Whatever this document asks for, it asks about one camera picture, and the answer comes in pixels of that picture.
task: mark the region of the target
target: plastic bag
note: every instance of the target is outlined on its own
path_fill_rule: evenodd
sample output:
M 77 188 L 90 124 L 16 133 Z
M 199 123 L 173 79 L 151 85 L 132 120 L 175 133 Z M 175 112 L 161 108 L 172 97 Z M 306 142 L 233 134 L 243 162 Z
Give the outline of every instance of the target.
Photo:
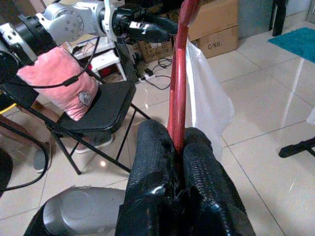
M 221 135 L 234 117 L 232 101 L 216 81 L 202 51 L 189 41 L 186 64 L 191 106 L 187 107 L 187 118 L 191 121 L 187 119 L 186 126 L 196 127 L 205 133 L 218 159 L 222 154 Z

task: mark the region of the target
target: pink pillow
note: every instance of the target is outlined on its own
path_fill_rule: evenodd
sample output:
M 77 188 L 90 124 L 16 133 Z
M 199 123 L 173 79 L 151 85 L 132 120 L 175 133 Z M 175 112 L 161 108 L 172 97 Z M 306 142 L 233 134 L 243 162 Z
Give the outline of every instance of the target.
M 82 68 L 78 62 L 62 47 L 56 47 L 38 57 L 34 66 L 25 66 L 17 75 L 27 84 L 49 86 L 64 82 L 77 75 Z M 68 116 L 78 121 L 88 111 L 97 93 L 97 82 L 87 73 L 67 87 L 35 89 L 46 96 Z

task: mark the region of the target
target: black tripod leg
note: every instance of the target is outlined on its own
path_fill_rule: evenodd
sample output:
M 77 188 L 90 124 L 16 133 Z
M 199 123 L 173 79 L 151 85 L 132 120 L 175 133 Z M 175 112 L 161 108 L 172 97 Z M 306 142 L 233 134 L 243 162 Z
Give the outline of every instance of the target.
M 312 150 L 313 147 L 315 147 L 315 137 L 306 141 L 302 141 L 298 144 L 289 145 L 282 148 L 279 152 L 279 156 L 282 158 L 286 158 L 303 151 L 308 151 L 309 153 L 311 153 L 310 150 Z

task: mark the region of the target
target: red pole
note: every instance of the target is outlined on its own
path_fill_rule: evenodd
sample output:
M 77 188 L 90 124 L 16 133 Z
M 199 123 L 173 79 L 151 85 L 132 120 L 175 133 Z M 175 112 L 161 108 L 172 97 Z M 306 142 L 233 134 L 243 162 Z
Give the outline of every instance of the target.
M 178 33 L 175 40 L 170 87 L 168 131 L 179 156 L 184 148 L 186 117 L 186 43 L 188 26 L 200 8 L 201 0 L 185 0 L 181 7 Z

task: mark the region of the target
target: black stand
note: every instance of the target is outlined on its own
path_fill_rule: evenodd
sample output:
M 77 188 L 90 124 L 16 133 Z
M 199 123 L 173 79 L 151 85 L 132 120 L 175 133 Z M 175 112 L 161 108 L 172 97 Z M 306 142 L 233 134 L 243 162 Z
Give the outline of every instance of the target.
M 295 145 L 289 145 L 280 150 L 279 156 L 282 158 L 287 158 L 298 154 L 303 151 L 308 151 L 309 154 L 315 157 L 315 151 L 312 148 L 315 147 L 315 137 L 306 141 L 302 141 Z
M 277 5 L 277 13 L 274 24 L 274 31 L 272 36 L 276 37 L 282 34 L 284 28 L 284 21 L 286 16 L 286 0 L 276 0 L 275 5 Z

